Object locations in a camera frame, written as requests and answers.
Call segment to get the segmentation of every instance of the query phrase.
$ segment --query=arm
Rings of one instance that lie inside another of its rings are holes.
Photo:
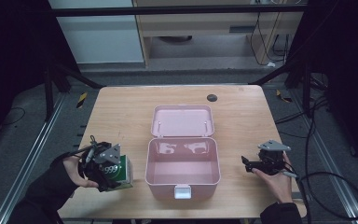
[[[290,164],[286,153],[283,153],[284,160]],[[269,190],[277,199],[274,203],[267,207],[261,214],[263,224],[301,224],[301,216],[297,206],[292,200],[292,178],[277,173],[276,175],[266,175],[262,171],[253,169],[253,173],[263,179]]]
[[[53,162],[28,187],[24,198],[16,204],[8,223],[56,223],[56,220],[60,220],[57,210],[66,203],[75,189],[79,186],[97,188],[97,183],[80,176],[79,160],[73,156]]]

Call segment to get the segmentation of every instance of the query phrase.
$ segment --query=wooden table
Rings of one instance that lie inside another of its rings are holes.
[[[207,95],[217,95],[209,102]],[[146,154],[157,105],[208,105],[212,109],[221,180],[207,200],[156,200],[145,182]],[[62,218],[241,218],[259,217],[274,197],[257,176],[246,173],[241,155],[257,161],[257,145],[280,140],[259,86],[156,86],[101,89],[81,147],[121,144],[133,164],[134,187],[111,192],[79,188],[59,211]],[[294,191],[298,191],[293,182]],[[301,216],[304,204],[296,202]]]

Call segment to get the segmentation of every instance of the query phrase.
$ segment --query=white latch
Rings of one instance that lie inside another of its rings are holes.
[[[191,187],[189,185],[175,186],[175,199],[191,199]]]

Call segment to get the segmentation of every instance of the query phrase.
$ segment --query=open box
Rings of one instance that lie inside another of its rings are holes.
[[[220,180],[211,108],[160,105],[152,122],[145,180],[158,199],[205,199]]]

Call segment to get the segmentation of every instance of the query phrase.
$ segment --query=pink lid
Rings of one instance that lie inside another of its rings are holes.
[[[205,137],[214,133],[207,105],[159,105],[155,108],[152,134],[156,137]]]

